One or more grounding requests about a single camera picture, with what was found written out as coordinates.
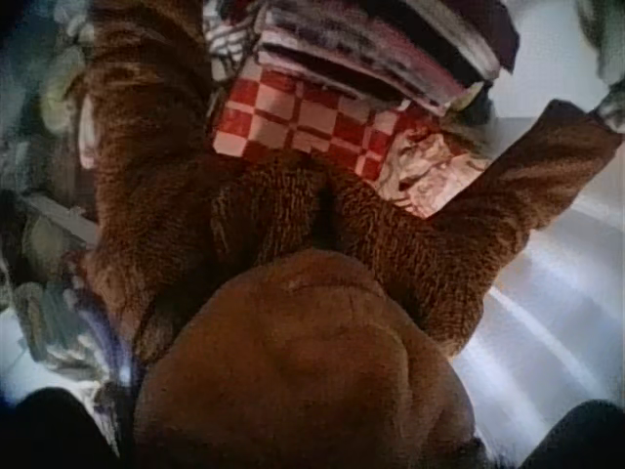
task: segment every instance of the white surface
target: white surface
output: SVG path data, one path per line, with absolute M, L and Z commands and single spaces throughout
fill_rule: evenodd
M 585 110 L 607 94 L 597 77 L 597 54 L 586 42 L 574 0 L 513 1 L 521 48 L 515 73 L 502 72 L 491 90 L 500 117 L 535 117 L 554 99 Z

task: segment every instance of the checkered fabric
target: checkered fabric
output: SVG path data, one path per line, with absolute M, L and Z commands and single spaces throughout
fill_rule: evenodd
M 315 150 L 374 181 L 402 118 L 398 110 L 377 111 L 366 101 L 249 59 L 218 119 L 213 147 L 250 160 L 268 149 Z

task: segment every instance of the stacked fabric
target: stacked fabric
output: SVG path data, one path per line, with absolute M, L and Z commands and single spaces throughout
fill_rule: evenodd
M 268 0 L 258 60 L 380 105 L 437 115 L 473 84 L 512 71 L 519 37 L 497 1 Z

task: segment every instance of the brown teddy bear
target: brown teddy bear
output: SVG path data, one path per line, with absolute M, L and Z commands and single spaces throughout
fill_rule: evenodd
M 318 156 L 254 164 L 205 147 L 201 2 L 96 2 L 87 72 L 100 138 L 93 290 L 144 363 L 228 279 L 308 248 L 354 257 L 448 357 L 498 272 L 613 158 L 622 137 L 554 102 L 435 216 L 418 219 Z

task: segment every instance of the clothing pile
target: clothing pile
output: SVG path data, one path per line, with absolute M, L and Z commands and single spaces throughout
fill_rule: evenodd
M 422 217 L 487 166 L 438 119 L 512 71 L 519 47 L 491 0 L 208 0 L 204 32 L 223 84 L 207 126 L 216 152 L 321 153 Z M 435 171 L 417 161 L 425 149 Z

